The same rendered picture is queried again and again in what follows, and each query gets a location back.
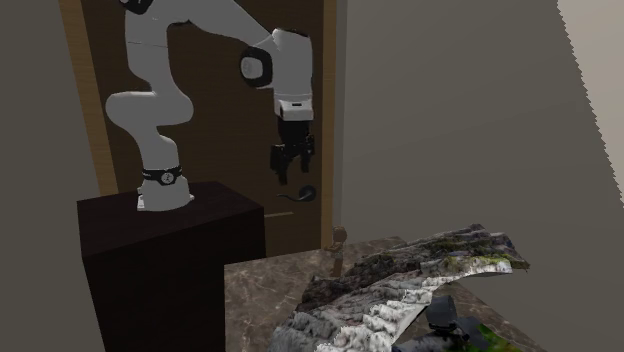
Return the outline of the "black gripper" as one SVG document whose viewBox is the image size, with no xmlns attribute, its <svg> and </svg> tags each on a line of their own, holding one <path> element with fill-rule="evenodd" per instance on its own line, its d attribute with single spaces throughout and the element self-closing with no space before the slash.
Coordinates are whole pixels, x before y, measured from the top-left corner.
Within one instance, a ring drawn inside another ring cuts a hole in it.
<svg viewBox="0 0 624 352">
<path fill-rule="evenodd" d="M 286 121 L 278 117 L 277 126 L 282 144 L 271 146 L 270 169 L 277 175 L 278 182 L 286 185 L 288 168 L 293 160 L 289 148 L 301 146 L 301 171 L 308 173 L 311 158 L 315 155 L 315 137 L 310 133 L 310 121 Z"/>
</svg>

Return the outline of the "brown wooden door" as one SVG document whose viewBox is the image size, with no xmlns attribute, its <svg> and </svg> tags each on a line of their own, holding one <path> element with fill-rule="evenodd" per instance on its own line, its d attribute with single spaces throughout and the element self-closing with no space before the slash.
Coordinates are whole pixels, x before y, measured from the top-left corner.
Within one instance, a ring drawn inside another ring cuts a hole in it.
<svg viewBox="0 0 624 352">
<path fill-rule="evenodd" d="M 57 1 L 99 192 L 135 191 L 141 182 L 139 150 L 104 111 L 110 94 L 145 88 L 126 64 L 124 12 L 116 0 Z M 195 114 L 164 134 L 176 142 L 191 182 L 220 182 L 264 207 L 268 255 L 322 248 L 331 241 L 332 227 L 337 0 L 236 1 L 268 28 L 311 37 L 316 152 L 309 171 L 292 164 L 287 184 L 279 184 L 269 167 L 270 149 L 279 141 L 271 93 L 242 81 L 241 42 L 191 25 L 171 28 L 168 37 L 174 78 L 192 99 Z"/>
</svg>

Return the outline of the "small brown figure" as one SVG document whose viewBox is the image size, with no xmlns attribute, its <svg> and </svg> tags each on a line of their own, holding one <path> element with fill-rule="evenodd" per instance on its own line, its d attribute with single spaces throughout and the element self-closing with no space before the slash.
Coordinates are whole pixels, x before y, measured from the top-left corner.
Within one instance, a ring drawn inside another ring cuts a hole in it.
<svg viewBox="0 0 624 352">
<path fill-rule="evenodd" d="M 332 244 L 324 247 L 324 250 L 330 252 L 334 259 L 333 267 L 330 270 L 331 277 L 339 277 L 341 275 L 344 262 L 344 245 L 347 237 L 347 231 L 343 226 L 334 226 L 332 228 Z"/>
</svg>

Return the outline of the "dark robot stand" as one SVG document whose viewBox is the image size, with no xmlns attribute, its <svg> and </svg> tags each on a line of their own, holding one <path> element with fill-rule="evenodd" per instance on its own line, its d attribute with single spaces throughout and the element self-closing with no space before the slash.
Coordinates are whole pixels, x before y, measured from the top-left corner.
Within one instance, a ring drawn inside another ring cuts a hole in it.
<svg viewBox="0 0 624 352">
<path fill-rule="evenodd" d="M 218 182 L 179 209 L 127 192 L 77 204 L 81 255 L 105 352 L 225 352 L 224 267 L 266 254 L 264 209 Z"/>
</svg>

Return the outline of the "grey mossy bark slab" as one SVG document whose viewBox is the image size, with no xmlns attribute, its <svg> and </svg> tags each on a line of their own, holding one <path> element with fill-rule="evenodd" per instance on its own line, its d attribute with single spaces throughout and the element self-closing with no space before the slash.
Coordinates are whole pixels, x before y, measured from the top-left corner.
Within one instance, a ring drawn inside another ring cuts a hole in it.
<svg viewBox="0 0 624 352">
<path fill-rule="evenodd" d="M 480 224 L 397 245 L 338 278 L 313 277 L 266 352 L 391 352 L 439 287 L 529 266 L 506 234 Z"/>
</svg>

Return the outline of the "black angular object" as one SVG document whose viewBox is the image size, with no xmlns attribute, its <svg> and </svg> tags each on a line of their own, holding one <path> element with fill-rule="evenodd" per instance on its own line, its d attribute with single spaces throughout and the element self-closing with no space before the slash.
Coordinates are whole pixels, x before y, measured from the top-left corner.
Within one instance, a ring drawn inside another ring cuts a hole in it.
<svg viewBox="0 0 624 352">
<path fill-rule="evenodd" d="M 479 330 L 481 322 L 473 317 L 459 317 L 451 296 L 434 297 L 425 309 L 426 319 L 433 335 L 450 341 L 453 347 L 466 347 L 468 344 L 487 350 L 490 343 Z"/>
</svg>

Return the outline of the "green blue flat object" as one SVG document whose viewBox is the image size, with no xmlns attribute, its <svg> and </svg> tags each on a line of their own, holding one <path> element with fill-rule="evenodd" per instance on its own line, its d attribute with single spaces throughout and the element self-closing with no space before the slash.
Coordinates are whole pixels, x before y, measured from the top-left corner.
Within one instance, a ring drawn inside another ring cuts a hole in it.
<svg viewBox="0 0 624 352">
<path fill-rule="evenodd" d="M 509 341 L 498 336 L 484 324 L 480 324 L 478 330 L 488 343 L 488 347 L 486 349 L 481 349 L 470 342 L 466 347 L 466 352 L 522 352 L 518 347 L 515 347 Z"/>
</svg>

